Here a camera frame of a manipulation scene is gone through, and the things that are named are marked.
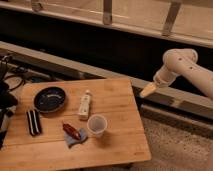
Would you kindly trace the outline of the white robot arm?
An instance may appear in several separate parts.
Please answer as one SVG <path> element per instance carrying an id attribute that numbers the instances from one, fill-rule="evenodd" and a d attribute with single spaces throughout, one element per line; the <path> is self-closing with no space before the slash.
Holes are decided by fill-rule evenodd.
<path id="1" fill-rule="evenodd" d="M 170 49 L 163 54 L 163 66 L 156 72 L 153 81 L 140 92 L 145 98 L 158 88 L 170 86 L 178 76 L 183 76 L 204 95 L 213 100 L 213 71 L 197 64 L 198 54 L 194 49 Z"/>

